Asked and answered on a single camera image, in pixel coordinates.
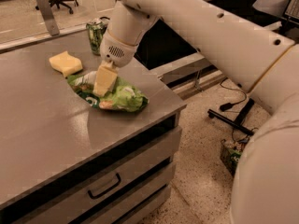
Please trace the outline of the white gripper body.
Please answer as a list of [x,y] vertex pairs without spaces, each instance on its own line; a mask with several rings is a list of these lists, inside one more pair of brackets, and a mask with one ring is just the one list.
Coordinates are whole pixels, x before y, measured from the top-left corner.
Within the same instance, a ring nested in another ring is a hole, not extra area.
[[121,68],[134,57],[138,39],[129,33],[116,34],[107,29],[100,45],[100,55],[103,61],[114,63]]

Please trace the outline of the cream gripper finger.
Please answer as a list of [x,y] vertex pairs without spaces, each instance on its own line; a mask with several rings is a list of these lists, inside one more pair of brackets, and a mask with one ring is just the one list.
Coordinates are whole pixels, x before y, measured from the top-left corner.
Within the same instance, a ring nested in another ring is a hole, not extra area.
[[96,72],[93,93],[99,97],[103,97],[108,91],[113,91],[117,77],[118,70],[115,68],[113,62],[102,61]]

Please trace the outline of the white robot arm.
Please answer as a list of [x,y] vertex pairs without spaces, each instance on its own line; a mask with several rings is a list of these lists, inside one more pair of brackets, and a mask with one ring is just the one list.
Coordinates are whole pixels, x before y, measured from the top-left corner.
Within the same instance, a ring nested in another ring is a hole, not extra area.
[[299,47],[203,0],[117,0],[101,56],[118,67],[164,21],[270,114],[235,172],[232,224],[299,224]]

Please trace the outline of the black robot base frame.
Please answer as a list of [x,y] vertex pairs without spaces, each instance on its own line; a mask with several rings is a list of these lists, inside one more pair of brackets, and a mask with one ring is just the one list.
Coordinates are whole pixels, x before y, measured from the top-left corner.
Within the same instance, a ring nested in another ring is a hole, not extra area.
[[252,136],[252,135],[254,135],[254,131],[249,130],[246,127],[244,127],[242,125],[242,122],[244,121],[246,115],[250,112],[250,110],[253,106],[254,106],[254,101],[251,98],[249,98],[248,102],[241,109],[241,111],[238,113],[238,115],[236,116],[236,118],[234,120],[228,119],[225,116],[223,116],[222,114],[219,114],[216,111],[213,111],[211,109],[209,109],[207,111],[207,113],[211,119],[213,119],[213,118],[219,119],[219,120],[229,124],[233,128],[239,130],[240,132],[242,132],[246,135]]

